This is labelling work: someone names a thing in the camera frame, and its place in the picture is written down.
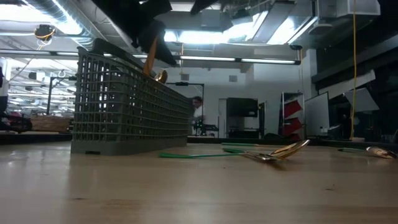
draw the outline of wooden table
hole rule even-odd
[[[335,148],[261,164],[70,155],[70,142],[0,147],[2,224],[398,223],[398,161]],[[220,145],[164,152],[217,153]]]

